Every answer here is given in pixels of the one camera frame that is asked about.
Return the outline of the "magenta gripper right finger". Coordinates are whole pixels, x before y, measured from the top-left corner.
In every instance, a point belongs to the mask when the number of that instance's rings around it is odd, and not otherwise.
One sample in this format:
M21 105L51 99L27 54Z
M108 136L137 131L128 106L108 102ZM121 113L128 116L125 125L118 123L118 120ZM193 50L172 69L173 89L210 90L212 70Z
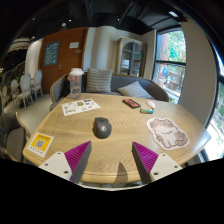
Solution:
M143 184L149 184L182 169L168 154L157 154L137 142L132 143L132 154Z

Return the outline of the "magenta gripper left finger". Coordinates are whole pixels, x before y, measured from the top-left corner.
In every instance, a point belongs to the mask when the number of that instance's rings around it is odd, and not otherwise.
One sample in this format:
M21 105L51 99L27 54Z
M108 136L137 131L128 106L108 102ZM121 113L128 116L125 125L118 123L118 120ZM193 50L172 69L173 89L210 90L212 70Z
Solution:
M88 141L65 153L58 151L42 163L40 168L78 184L86 168L91 150L91 142Z

